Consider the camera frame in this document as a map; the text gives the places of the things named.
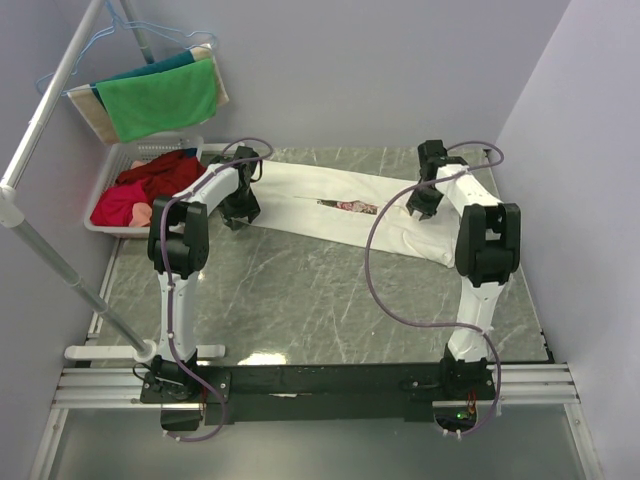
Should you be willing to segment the white floral t shirt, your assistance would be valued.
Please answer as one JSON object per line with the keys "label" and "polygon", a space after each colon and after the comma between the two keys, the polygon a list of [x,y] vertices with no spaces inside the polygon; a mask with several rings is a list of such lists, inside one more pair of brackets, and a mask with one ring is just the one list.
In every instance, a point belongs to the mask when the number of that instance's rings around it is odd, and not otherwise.
{"label": "white floral t shirt", "polygon": [[[364,247],[382,208],[408,180],[337,169],[266,161],[252,191],[261,213],[254,226]],[[459,216],[447,200],[435,216],[409,214],[404,195],[384,213],[371,244],[373,250],[454,266]]]}

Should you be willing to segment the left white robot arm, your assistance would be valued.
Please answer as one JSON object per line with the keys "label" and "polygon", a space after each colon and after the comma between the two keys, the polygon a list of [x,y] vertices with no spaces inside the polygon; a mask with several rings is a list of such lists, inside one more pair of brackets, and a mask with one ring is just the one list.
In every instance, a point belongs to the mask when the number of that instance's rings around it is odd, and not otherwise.
{"label": "left white robot arm", "polygon": [[151,372],[176,401],[193,399],[200,388],[193,301],[209,257],[209,215],[218,210],[231,229],[256,220],[261,209],[252,176],[262,174],[262,162],[254,149],[238,146],[230,156],[215,156],[188,187],[152,205],[147,254],[161,288],[161,336]]}

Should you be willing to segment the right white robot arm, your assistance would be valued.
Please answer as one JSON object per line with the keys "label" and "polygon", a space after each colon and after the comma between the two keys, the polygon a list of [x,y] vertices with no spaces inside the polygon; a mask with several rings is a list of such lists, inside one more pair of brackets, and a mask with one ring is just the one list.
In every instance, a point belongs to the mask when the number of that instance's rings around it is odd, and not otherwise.
{"label": "right white robot arm", "polygon": [[458,326],[446,346],[456,361],[479,362],[489,355],[482,334],[489,331],[500,294],[520,263],[521,211],[491,194],[460,156],[440,140],[417,147],[419,186],[406,203],[422,220],[449,202],[459,215],[454,266],[462,278]]}

